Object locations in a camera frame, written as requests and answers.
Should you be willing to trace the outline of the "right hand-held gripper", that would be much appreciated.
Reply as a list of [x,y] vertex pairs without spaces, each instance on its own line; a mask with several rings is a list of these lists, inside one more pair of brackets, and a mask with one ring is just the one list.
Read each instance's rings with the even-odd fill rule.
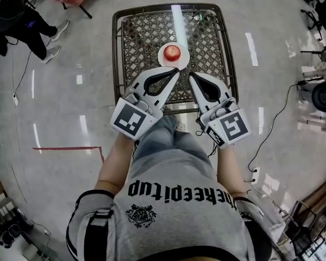
[[189,82],[202,114],[199,118],[202,130],[219,148],[251,133],[244,110],[238,107],[223,81],[206,73],[190,72]]

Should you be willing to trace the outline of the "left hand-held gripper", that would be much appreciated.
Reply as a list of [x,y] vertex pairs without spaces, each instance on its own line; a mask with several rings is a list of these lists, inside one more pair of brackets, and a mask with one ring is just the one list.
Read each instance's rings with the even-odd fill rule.
[[161,108],[174,88],[180,72],[175,67],[157,67],[141,72],[114,110],[112,127],[138,140],[163,116]]

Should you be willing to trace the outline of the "white round plate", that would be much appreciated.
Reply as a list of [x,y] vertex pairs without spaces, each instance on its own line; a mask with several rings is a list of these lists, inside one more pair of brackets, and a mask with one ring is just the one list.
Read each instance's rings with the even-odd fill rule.
[[[169,46],[169,45],[176,45],[180,48],[181,56],[177,61],[171,62],[171,61],[167,61],[164,58],[164,49],[166,46]],[[182,45],[178,42],[169,42],[169,43],[164,44],[159,49],[157,57],[158,57],[158,62],[161,66],[175,67],[175,68],[178,68],[179,70],[183,70],[184,68],[186,68],[190,61],[190,53],[189,53],[188,49],[184,45]]]

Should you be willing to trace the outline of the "red apple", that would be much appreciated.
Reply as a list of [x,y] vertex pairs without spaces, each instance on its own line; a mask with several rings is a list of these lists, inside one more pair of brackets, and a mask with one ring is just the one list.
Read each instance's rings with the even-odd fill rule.
[[177,61],[181,56],[181,50],[178,46],[176,45],[169,45],[166,46],[164,49],[164,58],[167,61]]

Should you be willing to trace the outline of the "person's right forearm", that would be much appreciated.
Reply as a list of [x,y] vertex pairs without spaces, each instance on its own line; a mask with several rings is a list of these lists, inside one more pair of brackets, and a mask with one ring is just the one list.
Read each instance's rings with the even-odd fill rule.
[[232,197],[243,196],[246,193],[233,145],[217,149],[217,181]]

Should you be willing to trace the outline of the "person's left forearm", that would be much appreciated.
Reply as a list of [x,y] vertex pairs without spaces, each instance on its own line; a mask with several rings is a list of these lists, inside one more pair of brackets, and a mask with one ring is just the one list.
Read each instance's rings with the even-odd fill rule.
[[134,141],[119,133],[101,167],[95,189],[113,195],[121,191],[127,179],[133,148]]

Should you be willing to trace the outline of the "wicker glass-top table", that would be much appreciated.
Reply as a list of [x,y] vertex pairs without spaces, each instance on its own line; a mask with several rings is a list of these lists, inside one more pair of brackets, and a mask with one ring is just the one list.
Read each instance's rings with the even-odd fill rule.
[[[196,21],[194,11],[210,10],[217,21]],[[112,17],[112,70],[115,100],[142,71],[158,67],[158,51],[169,42],[184,45],[190,61],[181,70],[164,114],[198,111],[188,81],[190,72],[210,74],[225,82],[238,99],[236,71],[225,20],[210,3],[168,3],[120,10]]]

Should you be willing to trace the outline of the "person's blue jeans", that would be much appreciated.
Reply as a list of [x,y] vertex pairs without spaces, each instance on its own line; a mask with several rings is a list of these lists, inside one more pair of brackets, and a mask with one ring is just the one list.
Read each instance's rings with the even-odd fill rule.
[[140,138],[130,169],[131,178],[149,170],[180,175],[198,172],[206,178],[216,178],[201,145],[190,133],[176,130],[177,125],[176,116],[163,116]]

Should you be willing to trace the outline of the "clear-framed glasses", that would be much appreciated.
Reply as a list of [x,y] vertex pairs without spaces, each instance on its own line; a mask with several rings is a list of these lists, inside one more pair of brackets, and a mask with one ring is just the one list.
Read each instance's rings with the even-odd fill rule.
[[200,10],[193,12],[193,18],[196,21],[208,21],[208,22],[215,22],[217,21],[217,16],[213,11],[210,10]]

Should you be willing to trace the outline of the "person's grey printed t-shirt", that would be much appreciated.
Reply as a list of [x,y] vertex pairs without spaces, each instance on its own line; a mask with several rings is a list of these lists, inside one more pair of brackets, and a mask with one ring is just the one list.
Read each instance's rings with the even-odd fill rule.
[[259,203],[232,197],[216,179],[149,170],[116,195],[76,201],[66,241],[80,261],[269,261],[274,250]]

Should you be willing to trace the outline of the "wooden step platform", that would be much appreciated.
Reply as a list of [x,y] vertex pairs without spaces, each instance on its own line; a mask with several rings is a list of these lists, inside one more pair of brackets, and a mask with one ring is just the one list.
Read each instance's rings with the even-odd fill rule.
[[298,214],[307,212],[308,210],[316,213],[319,209],[326,205],[326,181],[321,184],[315,191],[308,195],[300,203]]

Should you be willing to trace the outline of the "black mesh chair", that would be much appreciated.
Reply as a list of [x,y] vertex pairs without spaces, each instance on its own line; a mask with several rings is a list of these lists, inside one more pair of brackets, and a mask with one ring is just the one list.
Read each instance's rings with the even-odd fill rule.
[[312,244],[311,229],[316,222],[317,213],[310,199],[297,201],[287,224],[286,236],[293,246],[294,255],[300,258]]

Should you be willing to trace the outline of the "black floor equipment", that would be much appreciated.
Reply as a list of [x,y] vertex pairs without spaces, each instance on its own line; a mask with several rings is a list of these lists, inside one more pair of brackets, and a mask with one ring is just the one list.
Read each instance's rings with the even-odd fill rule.
[[0,226],[0,246],[11,248],[23,233],[29,233],[32,229],[33,224],[25,214],[20,209],[15,210],[13,218]]

